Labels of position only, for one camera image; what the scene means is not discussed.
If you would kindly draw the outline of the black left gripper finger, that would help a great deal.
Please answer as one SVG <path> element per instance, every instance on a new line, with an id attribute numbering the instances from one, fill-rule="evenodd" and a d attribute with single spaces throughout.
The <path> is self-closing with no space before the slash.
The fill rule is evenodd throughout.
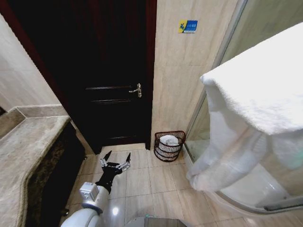
<path id="1" fill-rule="evenodd" d="M 101 167 L 105 168 L 107 166 L 107 160 L 109 159 L 112 151 L 109 151 L 103 158 L 100 159 Z"/>
<path id="2" fill-rule="evenodd" d="M 126 171 L 131 167 L 130 161 L 131 161 L 131 153 L 128 154 L 126 161 L 118 166 L 118 169 L 121 171 Z"/>

